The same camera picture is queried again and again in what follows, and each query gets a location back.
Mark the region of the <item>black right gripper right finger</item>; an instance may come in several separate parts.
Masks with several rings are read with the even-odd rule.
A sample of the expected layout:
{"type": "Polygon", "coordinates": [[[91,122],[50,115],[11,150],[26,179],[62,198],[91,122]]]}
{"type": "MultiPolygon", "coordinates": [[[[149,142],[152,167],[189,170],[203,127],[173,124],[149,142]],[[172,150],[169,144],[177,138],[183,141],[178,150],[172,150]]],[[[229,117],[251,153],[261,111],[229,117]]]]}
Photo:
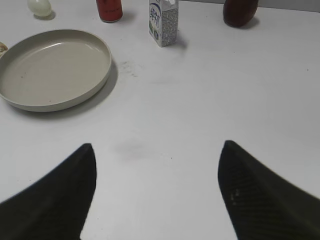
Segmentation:
{"type": "Polygon", "coordinates": [[[219,189],[239,240],[318,240],[320,200],[232,140],[218,163],[219,189]]]}

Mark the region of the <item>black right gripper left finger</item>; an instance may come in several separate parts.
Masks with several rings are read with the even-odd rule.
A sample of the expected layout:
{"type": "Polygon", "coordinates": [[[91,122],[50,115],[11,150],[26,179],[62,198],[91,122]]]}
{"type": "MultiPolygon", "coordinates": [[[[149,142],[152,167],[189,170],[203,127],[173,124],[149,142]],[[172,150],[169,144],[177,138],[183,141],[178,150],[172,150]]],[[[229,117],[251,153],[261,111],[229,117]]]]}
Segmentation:
{"type": "Polygon", "coordinates": [[[97,185],[90,143],[0,204],[2,240],[79,240],[97,185]]]}

